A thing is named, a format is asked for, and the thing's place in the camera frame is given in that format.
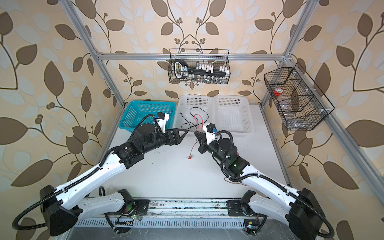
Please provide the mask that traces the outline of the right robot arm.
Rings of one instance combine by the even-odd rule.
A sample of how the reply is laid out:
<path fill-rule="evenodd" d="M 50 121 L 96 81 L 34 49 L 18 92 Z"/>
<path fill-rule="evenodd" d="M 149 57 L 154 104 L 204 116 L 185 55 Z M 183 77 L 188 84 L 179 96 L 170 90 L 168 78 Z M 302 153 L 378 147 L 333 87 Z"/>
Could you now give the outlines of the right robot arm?
<path fill-rule="evenodd" d="M 310 190 L 291 188 L 257 170 L 238 154 L 228 131 L 196 131 L 195 136 L 199 152 L 211 154 L 230 182 L 253 188 L 240 201 L 245 215 L 261 214 L 278 220 L 300 240 L 334 237 L 334 228 Z"/>

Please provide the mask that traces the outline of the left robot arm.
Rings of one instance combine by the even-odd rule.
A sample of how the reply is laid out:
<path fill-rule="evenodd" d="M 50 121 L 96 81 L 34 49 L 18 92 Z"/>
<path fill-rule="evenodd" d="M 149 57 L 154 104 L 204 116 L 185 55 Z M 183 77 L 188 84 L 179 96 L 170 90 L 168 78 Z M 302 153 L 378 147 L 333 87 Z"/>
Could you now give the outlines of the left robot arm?
<path fill-rule="evenodd" d="M 122 210 L 131 201 L 126 190 L 97 198 L 86 196 L 143 160 L 146 153 L 164 145 L 180 144 L 188 133 L 184 129 L 166 129 L 168 114 L 147 116 L 153 122 L 140 121 L 128 140 L 109 149 L 99 164 L 56 188 L 48 185 L 41 189 L 40 200 L 13 220 L 13 229 L 29 231 L 47 227 L 50 236 L 55 237 L 70 230 L 81 219 Z"/>

